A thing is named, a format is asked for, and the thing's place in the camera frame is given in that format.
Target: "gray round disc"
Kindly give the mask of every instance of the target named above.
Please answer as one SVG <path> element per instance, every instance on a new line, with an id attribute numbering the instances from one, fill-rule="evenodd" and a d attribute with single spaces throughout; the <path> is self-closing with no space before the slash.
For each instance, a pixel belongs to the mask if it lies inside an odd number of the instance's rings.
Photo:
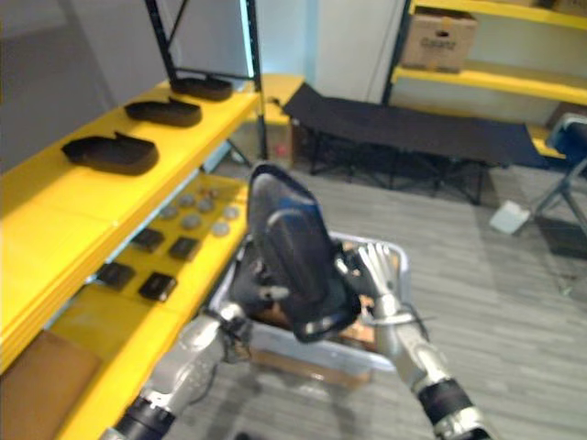
<path id="1" fill-rule="evenodd" d="M 212 234 L 216 237 L 226 236 L 230 232 L 230 227 L 224 222 L 216 222 L 212 225 Z"/>
<path id="2" fill-rule="evenodd" d="M 202 220 L 198 214 L 189 214 L 182 219 L 183 229 L 194 229 L 202 224 Z"/>
<path id="3" fill-rule="evenodd" d="M 204 199 L 202 199 L 198 202 L 198 210 L 201 213 L 209 213 L 213 209 L 214 209 L 214 202 L 212 202 L 212 199 L 209 199 L 208 197 L 205 197 Z"/>
<path id="4" fill-rule="evenodd" d="M 240 210 L 236 206 L 227 206 L 224 208 L 223 215 L 226 220 L 234 220 L 235 218 L 238 218 L 239 214 Z"/>
<path id="5" fill-rule="evenodd" d="M 193 194 L 183 194 L 177 199 L 177 204 L 180 205 L 182 208 L 187 208 L 189 206 L 194 206 L 195 204 L 195 197 Z"/>
<path id="6" fill-rule="evenodd" d="M 159 217 L 167 220 L 176 217 L 178 213 L 179 210 L 175 206 L 171 206 L 170 204 L 168 204 L 159 211 Z"/>

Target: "brown cardboard box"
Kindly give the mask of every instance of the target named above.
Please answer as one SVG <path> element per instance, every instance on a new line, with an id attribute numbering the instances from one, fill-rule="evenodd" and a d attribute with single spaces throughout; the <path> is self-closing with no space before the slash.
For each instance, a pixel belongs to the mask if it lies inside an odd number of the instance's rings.
<path id="1" fill-rule="evenodd" d="M 3 440 L 51 440 L 100 360 L 50 332 L 41 332 L 2 375 Z"/>
<path id="2" fill-rule="evenodd" d="M 587 17 L 587 0 L 556 0 L 552 9 L 562 14 Z"/>
<path id="3" fill-rule="evenodd" d="M 372 305 L 372 300 L 366 296 L 361 296 L 360 303 L 363 307 L 366 307 L 367 305 Z M 254 316 L 254 319 L 275 327 L 284 328 L 286 330 L 290 329 L 285 314 L 283 314 L 277 303 L 274 304 L 271 309 L 257 313 Z M 373 327 L 364 325 L 359 320 L 355 321 L 352 325 L 349 325 L 340 332 L 338 337 L 343 341 L 358 344 L 367 351 L 376 351 Z"/>
<path id="4" fill-rule="evenodd" d="M 290 169 L 294 164 L 293 131 L 291 125 L 266 124 L 269 160 Z M 259 132 L 257 124 L 246 122 L 232 135 L 231 140 L 251 161 L 259 156 Z"/>
<path id="5" fill-rule="evenodd" d="M 250 360 L 265 367 L 285 371 L 303 378 L 322 380 L 326 383 L 338 385 L 349 390 L 356 390 L 358 387 L 371 381 L 370 371 L 352 376 L 348 373 L 338 371 L 337 369 L 321 367 L 292 357 L 271 353 L 269 351 L 251 349 Z"/>
<path id="6" fill-rule="evenodd" d="M 467 59 L 476 29 L 477 20 L 465 12 L 418 7 L 401 63 L 409 68 L 458 72 Z"/>

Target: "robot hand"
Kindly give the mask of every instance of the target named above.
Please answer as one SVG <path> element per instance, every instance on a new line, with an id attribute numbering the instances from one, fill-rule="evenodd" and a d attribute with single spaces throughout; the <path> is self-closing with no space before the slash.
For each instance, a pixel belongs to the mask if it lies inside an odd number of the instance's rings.
<path id="1" fill-rule="evenodd" d="M 359 292 L 372 297 L 375 344 L 395 365 L 402 381 L 422 404 L 442 440 L 498 440 L 465 391 L 450 375 L 446 360 L 427 340 L 411 304 L 403 303 L 393 285 L 393 253 L 383 244 L 360 246 L 354 255 L 339 259 L 339 271 Z"/>

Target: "metal shelving unit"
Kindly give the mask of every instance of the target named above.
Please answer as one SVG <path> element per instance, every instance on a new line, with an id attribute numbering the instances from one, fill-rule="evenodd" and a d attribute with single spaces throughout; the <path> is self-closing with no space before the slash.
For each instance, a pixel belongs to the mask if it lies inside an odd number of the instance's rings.
<path id="1" fill-rule="evenodd" d="M 390 102 L 393 86 L 400 79 L 409 78 L 418 81 L 482 87 L 511 94 L 525 94 L 587 105 L 587 78 L 479 61 L 467 62 L 465 68 L 458 73 L 406 69 L 400 66 L 410 16 L 418 6 L 479 13 L 587 30 L 587 18 L 585 17 L 570 16 L 540 7 L 509 5 L 487 0 L 406 0 L 398 38 L 393 48 L 393 56 L 388 69 L 389 82 L 383 90 L 382 104 L 387 105 Z M 557 151 L 547 148 L 544 143 L 545 128 L 530 127 L 529 131 L 540 154 L 560 159 L 561 155 Z"/>
<path id="2" fill-rule="evenodd" d="M 249 34 L 249 48 L 250 48 L 250 55 L 252 61 L 252 68 L 253 74 L 252 76 L 238 74 L 238 73 L 230 73 L 230 72 L 221 72 L 221 71 L 204 71 L 201 69 L 195 69 L 192 67 L 183 67 L 183 66 L 176 66 L 173 62 L 173 57 L 170 53 L 170 48 L 173 43 L 173 39 L 177 34 L 179 26 L 181 25 L 183 14 L 187 5 L 189 4 L 190 0 L 183 0 L 182 4 L 180 5 L 179 11 L 177 13 L 177 17 L 173 21 L 172 30 L 167 35 L 165 27 L 163 26 L 163 22 L 161 21 L 161 14 L 159 11 L 159 6 L 157 4 L 157 0 L 145 0 L 145 5 L 147 6 L 147 10 L 149 11 L 150 22 L 153 26 L 153 30 L 155 31 L 155 37 L 157 38 L 157 45 L 159 46 L 159 51 L 161 53 L 161 58 L 163 59 L 163 65 L 165 66 L 165 71 L 167 72 L 167 76 L 169 77 L 170 81 L 178 79 L 178 73 L 195 73 L 197 75 L 204 75 L 204 76 L 217 76 L 222 78 L 228 78 L 233 80 L 243 80 L 243 81 L 252 81 L 254 84 L 254 90 L 261 97 L 261 105 L 260 111 L 257 115 L 257 126 L 259 130 L 259 139 L 260 139 L 260 158 L 267 159 L 268 150 L 267 150 L 267 127 L 265 126 L 265 117 L 264 117 L 264 99 L 263 99 L 263 87 L 261 83 L 261 71 L 260 71 L 260 51 L 259 51 L 259 36 L 257 30 L 257 7 L 255 4 L 255 0 L 246 0 L 247 6 L 247 25 L 248 25 L 248 34 Z"/>

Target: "chair leg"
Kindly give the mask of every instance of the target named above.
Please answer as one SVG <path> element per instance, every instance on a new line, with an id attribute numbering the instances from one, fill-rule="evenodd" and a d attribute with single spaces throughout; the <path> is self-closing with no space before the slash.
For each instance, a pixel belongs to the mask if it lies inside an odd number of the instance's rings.
<path id="1" fill-rule="evenodd" d="M 318 154 L 320 152 L 320 146 L 322 144 L 322 134 L 314 132 L 314 153 L 312 154 L 312 165 L 310 166 L 310 174 L 316 174 L 316 163 L 318 161 Z"/>
<path id="2" fill-rule="evenodd" d="M 395 151 L 392 157 L 392 166 L 389 169 L 389 189 L 393 189 L 393 181 L 395 179 L 395 173 L 397 172 L 397 162 L 400 159 L 400 152 Z"/>
<path id="3" fill-rule="evenodd" d="M 477 174 L 477 192 L 475 193 L 472 203 L 479 206 L 481 204 L 481 193 L 483 191 L 483 176 L 485 174 L 485 167 L 481 162 L 479 162 L 477 166 L 479 171 Z"/>
<path id="4" fill-rule="evenodd" d="M 583 231 L 583 234 L 585 234 L 585 236 L 587 237 L 587 217 L 585 216 L 585 213 L 582 211 L 581 207 L 579 206 L 575 198 L 570 193 L 569 187 L 565 188 L 562 191 L 562 196 L 567 201 L 567 204 L 569 205 L 569 208 L 572 210 L 572 213 L 575 214 L 575 217 L 577 217 L 579 227 Z"/>
<path id="5" fill-rule="evenodd" d="M 352 144 L 352 151 L 350 152 L 350 158 L 349 158 L 349 165 L 348 165 L 348 171 L 347 171 L 347 181 L 349 183 L 352 182 L 352 178 L 355 177 L 355 170 L 357 169 L 357 167 L 355 166 L 355 160 L 357 158 L 357 151 L 359 150 L 360 145 L 359 144 Z"/>

